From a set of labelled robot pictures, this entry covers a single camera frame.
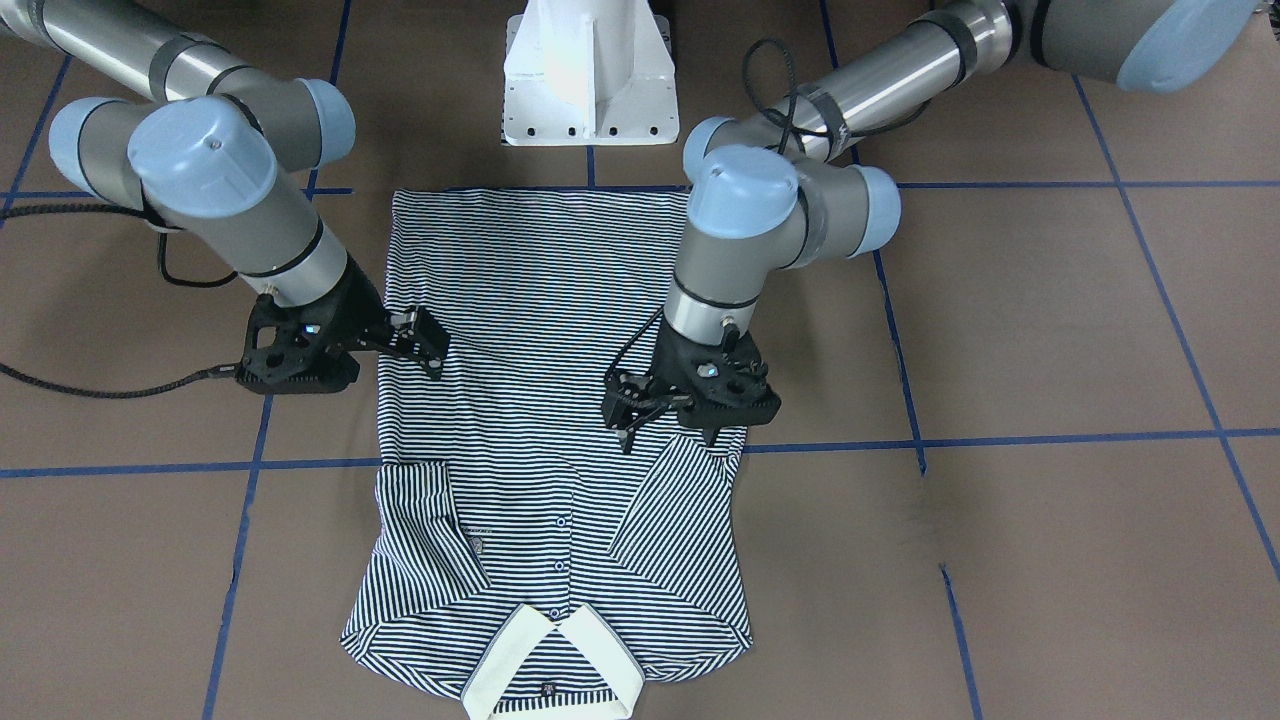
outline black and white striped shirt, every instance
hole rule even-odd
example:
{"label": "black and white striped shirt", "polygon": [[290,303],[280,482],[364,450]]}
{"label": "black and white striped shirt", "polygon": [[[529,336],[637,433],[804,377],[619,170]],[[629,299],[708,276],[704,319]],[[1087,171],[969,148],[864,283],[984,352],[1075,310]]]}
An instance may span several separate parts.
{"label": "black and white striped shirt", "polygon": [[379,365],[383,533],[342,641],[357,662],[472,720],[594,720],[750,647],[730,528],[745,430],[708,450],[668,416],[626,456],[599,413],[604,369],[666,296],[685,200],[397,193],[387,306],[429,306],[453,342],[438,382]]}

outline brown floor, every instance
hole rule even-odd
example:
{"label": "brown floor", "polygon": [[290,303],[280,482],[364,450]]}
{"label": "brown floor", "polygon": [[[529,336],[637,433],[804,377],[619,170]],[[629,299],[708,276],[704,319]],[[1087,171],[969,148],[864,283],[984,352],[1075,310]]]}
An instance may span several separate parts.
{"label": "brown floor", "polygon": [[[516,0],[357,0],[346,32],[342,0],[147,5],[282,77],[337,67],[361,136],[316,202],[375,282],[398,187],[685,182],[678,146],[497,142]],[[849,61],[927,3],[828,5]],[[686,131],[750,109],[764,35],[829,69],[819,3],[677,3]],[[61,61],[0,44],[6,205],[70,190],[42,135],[26,159],[41,118],[128,95]],[[1015,67],[867,141],[906,188],[882,266],[780,273],[755,324],[786,398],[735,505],[758,647],[636,716],[1280,717],[1277,117],[1260,15],[1179,95]],[[179,270],[224,270],[175,242]],[[0,360],[51,379],[233,359],[251,301],[163,284],[131,220],[0,231]],[[266,405],[0,382],[0,717],[463,717],[337,643],[378,533],[364,368]]]}

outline black cable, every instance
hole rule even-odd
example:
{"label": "black cable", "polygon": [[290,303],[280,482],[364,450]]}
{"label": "black cable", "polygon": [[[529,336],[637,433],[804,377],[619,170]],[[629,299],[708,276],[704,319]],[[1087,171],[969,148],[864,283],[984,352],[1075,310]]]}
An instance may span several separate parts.
{"label": "black cable", "polygon": [[191,383],[209,379],[221,379],[236,377],[237,370],[239,370],[239,364],[227,364],[227,365],[214,365],[212,368],[205,368],[204,370],[197,370],[186,378],[174,380],[172,383],[165,383],[163,386],[148,387],[146,389],[133,389],[124,392],[111,392],[101,389],[84,389],[72,386],[64,386],[59,383],[51,383],[49,380],[42,380],[40,378],[33,378],[22,370],[17,370],[0,363],[0,374],[8,375],[19,383],[26,383],[31,387],[40,389],[47,389],[52,392],[60,392],[63,395],[72,395],[76,397],[90,397],[93,400],[134,400],[138,397],[151,397],[155,395],[170,392],[180,387],[189,386]]}
{"label": "black cable", "polygon": [[[760,101],[759,95],[755,94],[755,86],[751,83],[751,60],[755,59],[756,53],[759,53],[764,46],[772,45],[782,54],[782,61],[787,67],[787,114],[783,115],[773,108],[768,108]],[[756,40],[742,55],[742,90],[746,91],[748,100],[755,106],[756,111],[764,115],[771,123],[782,128],[782,138],[778,141],[777,151],[778,155],[783,155],[787,151],[787,142],[791,138],[792,132],[800,135],[822,136],[831,137],[829,132],[814,132],[806,128],[797,128],[795,124],[796,118],[796,101],[800,95],[800,83],[796,79],[796,61],[795,56],[791,54],[791,49],[787,44],[778,40],[777,37],[762,37]]]}
{"label": "black cable", "polygon": [[100,204],[86,204],[86,202],[69,202],[69,204],[51,204],[51,205],[23,205],[20,208],[9,208],[6,210],[0,210],[0,220],[9,220],[13,218],[26,218],[28,215],[65,215],[70,213],[106,213],[111,215],[128,215],[129,218],[147,219],[147,214],[142,210],[134,210],[133,208],[122,208],[119,205],[100,205]]}
{"label": "black cable", "polygon": [[608,382],[608,379],[613,377],[613,373],[618,369],[618,365],[622,364],[622,357],[627,354],[628,350],[631,350],[631,346],[635,345],[636,341],[639,341],[640,337],[645,333],[645,331],[652,328],[653,324],[657,323],[658,318],[660,316],[662,316],[662,306],[659,305],[658,309],[653,311],[653,315],[649,315],[649,319],[645,320],[643,325],[640,325],[640,329],[636,331],[630,340],[622,343],[622,347],[618,350],[618,354],[614,355],[613,361],[609,363],[609,369],[604,372],[605,382]]}
{"label": "black cable", "polygon": [[[132,208],[122,208],[119,205],[99,205],[99,204],[50,204],[50,205],[23,205],[20,208],[0,209],[0,220],[9,220],[13,218],[26,218],[31,215],[63,215],[73,213],[106,213],[110,215],[127,215],[131,218],[147,219],[147,214],[142,210],[134,210]],[[164,266],[161,250],[161,268]],[[72,395],[76,397],[90,397],[95,400],[133,400],[138,397],[152,397],[165,392],[175,391],[180,387],[189,386],[191,383],[207,380],[207,379],[220,379],[236,377],[239,370],[238,363],[214,365],[212,368],[205,368],[204,370],[197,370],[186,378],[174,380],[172,383],[165,383],[163,386],[148,387],[145,389],[133,389],[123,392],[101,391],[101,389],[84,389],[72,386],[64,386],[60,383],[52,383],[49,380],[42,380],[35,378],[18,370],[13,366],[0,363],[0,375],[8,375],[20,383],[26,383],[31,387],[40,389],[47,389],[51,392],[60,392],[63,395]]]}
{"label": "black cable", "polygon": [[[782,54],[782,60],[786,63],[787,67],[786,114],[782,114],[780,110],[776,110],[773,108],[765,106],[764,102],[760,101],[759,95],[756,95],[755,86],[751,83],[751,73],[750,73],[751,60],[767,45],[772,45],[778,49],[778,51]],[[796,82],[795,56],[791,54],[791,49],[787,47],[786,42],[776,37],[765,37],[755,41],[755,44],[753,44],[751,47],[748,49],[746,54],[742,56],[742,88],[746,91],[746,97],[751,101],[751,105],[755,106],[756,111],[764,115],[764,119],[769,120],[771,124],[777,126],[778,128],[782,129],[782,140],[778,141],[778,145],[776,146],[776,150],[778,151],[780,155],[786,152],[787,141],[791,135],[824,137],[828,141],[831,141],[832,133],[829,128],[826,131],[815,131],[810,128],[797,127],[795,124],[796,100],[800,96],[800,87]],[[883,126],[877,126],[867,129],[850,129],[850,136],[861,138],[901,129],[914,123],[915,120],[920,119],[920,115],[924,114],[924,111],[929,108],[931,102],[932,100],[925,100],[924,102],[920,102],[920,105],[916,106],[916,109],[909,113],[908,115],[904,115],[901,119],[891,120]]]}
{"label": "black cable", "polygon": [[168,255],[169,255],[169,233],[164,232],[156,233],[156,269],[160,270],[160,277],[164,278],[164,282],[169,284],[175,284],[178,287],[193,287],[205,290],[211,287],[223,287],[224,284],[228,284],[239,277],[239,273],[232,270],[229,275],[219,278],[216,281],[188,281],[184,278],[175,278],[169,274]]}

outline light blue joint cap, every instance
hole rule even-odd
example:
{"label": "light blue joint cap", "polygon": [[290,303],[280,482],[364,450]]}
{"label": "light blue joint cap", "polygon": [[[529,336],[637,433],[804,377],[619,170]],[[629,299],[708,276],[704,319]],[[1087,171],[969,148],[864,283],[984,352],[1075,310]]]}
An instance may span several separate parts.
{"label": "light blue joint cap", "polygon": [[54,117],[49,124],[49,156],[63,177],[72,181],[72,184],[84,192],[102,200],[102,196],[93,192],[84,177],[84,167],[79,161],[79,136],[84,129],[84,123],[102,105],[111,102],[124,102],[116,97],[84,97],[68,102]]}
{"label": "light blue joint cap", "polygon": [[707,118],[705,120],[698,123],[698,127],[689,133],[685,140],[685,177],[689,182],[698,182],[698,170],[703,167],[703,160],[707,158],[707,146],[712,142],[712,136],[716,131],[721,128],[724,123],[732,123],[733,118]]}
{"label": "light blue joint cap", "polygon": [[323,79],[298,78],[298,82],[307,86],[320,117],[320,161],[316,168],[342,160],[356,146],[356,114],[351,102],[342,91]]}
{"label": "light blue joint cap", "polygon": [[879,168],[854,167],[867,181],[867,232],[850,258],[884,247],[902,222],[902,193],[893,178]]}
{"label": "light blue joint cap", "polygon": [[767,233],[795,210],[795,165],[763,147],[712,150],[689,195],[689,222],[714,237],[742,240]]}
{"label": "light blue joint cap", "polygon": [[164,105],[129,138],[129,164],[155,201],[193,218],[230,218],[275,184],[275,152],[230,102],[214,96]]}
{"label": "light blue joint cap", "polygon": [[1175,92],[1210,72],[1244,32],[1257,0],[1175,0],[1120,68],[1121,90]]}

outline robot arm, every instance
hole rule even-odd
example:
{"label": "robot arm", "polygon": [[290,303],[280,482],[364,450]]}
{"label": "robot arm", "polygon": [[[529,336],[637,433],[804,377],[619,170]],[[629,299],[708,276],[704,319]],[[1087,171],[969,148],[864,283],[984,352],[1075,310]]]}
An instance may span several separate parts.
{"label": "robot arm", "polygon": [[335,87],[273,78],[127,0],[0,0],[0,19],[155,100],[69,104],[50,154],[82,190],[200,236],[259,293],[242,386],[337,392],[358,377],[355,350],[439,377],[448,333],[422,307],[384,309],[289,176],[351,151],[355,117]]}
{"label": "robot arm", "polygon": [[[721,428],[773,419],[781,400],[749,325],[765,275],[883,246],[901,217],[882,170],[832,168],[861,137],[1023,55],[1125,90],[1190,85],[1243,31],[1252,0],[959,0],[746,120],[690,133],[689,218],[645,373],[611,368],[605,427],[628,451],[668,410],[714,442]],[[781,122],[795,102],[790,127]],[[783,145],[785,155],[773,149]]]}

